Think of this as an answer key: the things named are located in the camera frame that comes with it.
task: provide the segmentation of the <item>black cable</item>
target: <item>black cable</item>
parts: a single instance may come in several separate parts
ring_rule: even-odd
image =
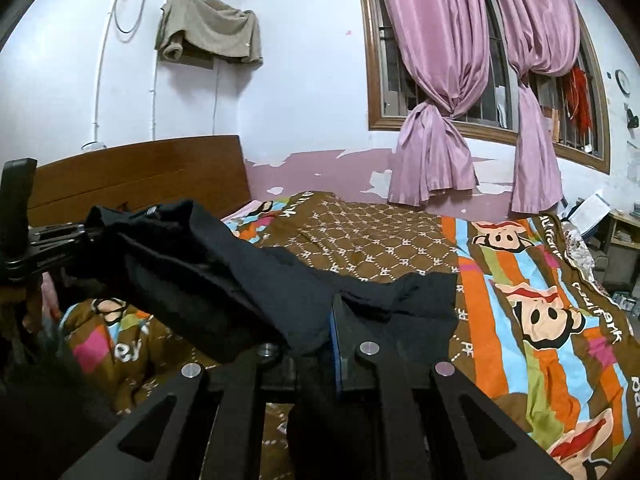
[[[140,26],[140,21],[142,20],[142,12],[145,10],[145,3],[146,3],[146,0],[142,0],[142,4],[140,5],[140,13],[136,20],[136,23],[134,23],[133,25],[133,28],[131,30],[122,30],[120,28],[120,24],[118,23],[118,0],[116,0],[114,9],[113,9],[113,18],[114,18],[114,21],[116,22],[116,27],[121,33],[131,34],[134,30],[136,30]]]

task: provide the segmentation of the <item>window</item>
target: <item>window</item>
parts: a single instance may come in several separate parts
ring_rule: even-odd
[[[507,64],[497,0],[486,2],[491,51],[489,83],[468,113],[456,119],[457,127],[465,137],[515,144],[519,130],[517,76]],[[409,111],[426,96],[402,63],[384,1],[362,0],[362,9],[367,48],[369,127],[372,130],[399,130]],[[577,134],[568,119],[560,78],[530,75],[530,85],[543,113],[550,118],[550,124],[559,123],[556,154],[609,173],[609,125],[604,85],[582,18],[580,26],[582,41],[577,63],[587,75],[593,124],[588,136],[583,139]]]

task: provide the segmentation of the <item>triangular cutout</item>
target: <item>triangular cutout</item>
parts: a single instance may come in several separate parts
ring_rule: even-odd
[[[133,428],[118,444],[118,449],[145,462],[154,459],[164,429],[174,411],[176,396],[167,396],[146,414],[140,423]]]
[[[516,443],[511,437],[471,397],[461,396],[460,406],[482,460],[492,460],[515,449]]]

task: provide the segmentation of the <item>towel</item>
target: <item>towel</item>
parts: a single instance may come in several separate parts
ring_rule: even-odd
[[[169,0],[162,6],[156,50],[178,61],[194,47],[228,61],[260,63],[258,18],[220,0]]]

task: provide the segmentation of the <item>headboard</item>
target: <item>headboard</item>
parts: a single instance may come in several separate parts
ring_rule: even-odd
[[[251,200],[238,136],[155,140],[39,167],[31,226],[79,222],[101,205],[135,211],[193,198],[222,218]]]

